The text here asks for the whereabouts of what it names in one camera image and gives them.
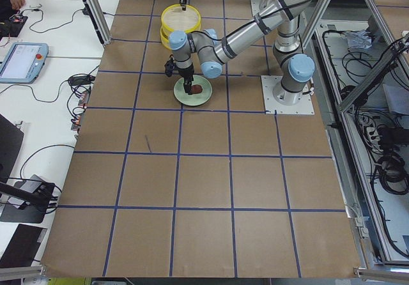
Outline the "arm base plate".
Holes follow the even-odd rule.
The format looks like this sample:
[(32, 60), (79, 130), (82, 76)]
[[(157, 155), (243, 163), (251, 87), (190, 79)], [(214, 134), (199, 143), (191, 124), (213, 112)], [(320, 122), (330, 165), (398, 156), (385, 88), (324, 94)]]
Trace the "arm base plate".
[(250, 0), (252, 15), (255, 15), (263, 10), (269, 4), (269, 1), (270, 0)]
[(304, 84), (301, 92), (290, 93), (281, 86), (281, 76), (262, 75), (261, 87), (265, 112), (267, 114), (283, 114), (296, 116), (314, 115), (314, 107), (308, 84)]

